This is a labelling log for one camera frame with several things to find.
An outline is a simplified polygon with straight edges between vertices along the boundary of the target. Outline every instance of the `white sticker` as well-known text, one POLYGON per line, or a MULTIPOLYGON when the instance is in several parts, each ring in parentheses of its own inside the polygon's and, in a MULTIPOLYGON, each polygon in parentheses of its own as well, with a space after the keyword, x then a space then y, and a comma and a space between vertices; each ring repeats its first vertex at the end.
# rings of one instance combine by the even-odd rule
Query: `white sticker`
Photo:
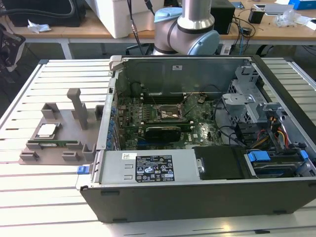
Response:
POLYGON ((137 153, 123 153, 122 159, 136 159, 137 153))
POLYGON ((182 65, 174 65, 172 66, 173 71, 181 71, 182 70, 182 65))
POLYGON ((54 143, 40 143, 41 147, 57 147, 57 144, 54 143))

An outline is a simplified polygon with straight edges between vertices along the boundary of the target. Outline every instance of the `blue tab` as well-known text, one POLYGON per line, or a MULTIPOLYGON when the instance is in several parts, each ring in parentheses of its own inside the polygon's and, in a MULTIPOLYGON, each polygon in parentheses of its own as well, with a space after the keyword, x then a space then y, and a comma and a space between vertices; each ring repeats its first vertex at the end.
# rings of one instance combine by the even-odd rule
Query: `blue tab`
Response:
POLYGON ((301 150, 300 153, 301 153, 301 156, 303 157, 304 161, 308 161, 308 154, 307 154, 307 152, 301 150))
POLYGON ((271 158, 266 151, 252 151, 248 154, 249 160, 254 161, 271 161, 271 158))
POLYGON ((161 21, 169 21, 174 18, 178 18, 182 14, 182 8, 181 7, 166 7, 159 9, 155 13, 155 23, 161 22, 161 21))
POLYGON ((77 169, 77 174, 89 174, 89 166, 79 166, 77 169))

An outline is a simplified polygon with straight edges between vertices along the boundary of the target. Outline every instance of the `blue latch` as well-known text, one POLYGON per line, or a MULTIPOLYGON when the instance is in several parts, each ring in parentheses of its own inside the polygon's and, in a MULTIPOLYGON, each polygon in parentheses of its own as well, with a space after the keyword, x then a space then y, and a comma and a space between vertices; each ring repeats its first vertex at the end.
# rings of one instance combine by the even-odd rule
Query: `blue latch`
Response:
POLYGON ((307 154, 307 152, 301 150, 300 153, 301 153, 301 156, 303 157, 304 161, 308 161, 308 154, 307 154))
POLYGON ((248 154, 249 160, 254 161, 271 161, 268 152, 265 151, 252 151, 248 154))
POLYGON ((77 169, 77 174, 89 174, 89 166, 79 166, 77 169))

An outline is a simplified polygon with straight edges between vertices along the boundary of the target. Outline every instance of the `warning label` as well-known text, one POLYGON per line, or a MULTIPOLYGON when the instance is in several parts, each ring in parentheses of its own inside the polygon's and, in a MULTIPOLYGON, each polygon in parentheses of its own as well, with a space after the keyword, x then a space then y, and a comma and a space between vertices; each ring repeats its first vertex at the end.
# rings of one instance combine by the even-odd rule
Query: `warning label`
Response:
POLYGON ((174 181, 172 156, 136 157, 135 177, 139 183, 174 181))

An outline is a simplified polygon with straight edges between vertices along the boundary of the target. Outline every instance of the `processor chip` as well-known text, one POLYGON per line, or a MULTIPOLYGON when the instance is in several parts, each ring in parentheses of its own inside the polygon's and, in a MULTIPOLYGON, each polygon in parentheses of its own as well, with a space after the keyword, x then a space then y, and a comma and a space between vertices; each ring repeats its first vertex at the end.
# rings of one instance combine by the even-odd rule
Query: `processor chip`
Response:
POLYGON ((160 106, 158 114, 161 119, 179 119, 181 113, 177 106, 160 106))

